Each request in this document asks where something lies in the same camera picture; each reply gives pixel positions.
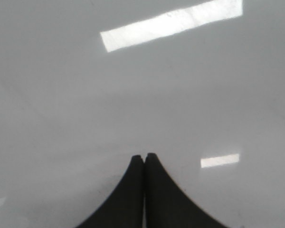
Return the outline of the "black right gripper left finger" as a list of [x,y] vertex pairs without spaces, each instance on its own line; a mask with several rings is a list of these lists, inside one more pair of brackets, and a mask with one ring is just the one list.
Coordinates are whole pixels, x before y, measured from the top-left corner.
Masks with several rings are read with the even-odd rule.
[[103,204],[79,228],[141,228],[144,207],[144,162],[140,155],[129,166]]

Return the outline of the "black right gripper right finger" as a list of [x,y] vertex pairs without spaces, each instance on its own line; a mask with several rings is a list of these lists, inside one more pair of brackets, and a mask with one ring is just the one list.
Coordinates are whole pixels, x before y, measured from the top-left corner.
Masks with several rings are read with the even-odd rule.
[[155,153],[144,164],[145,213],[148,228],[223,228],[178,187]]

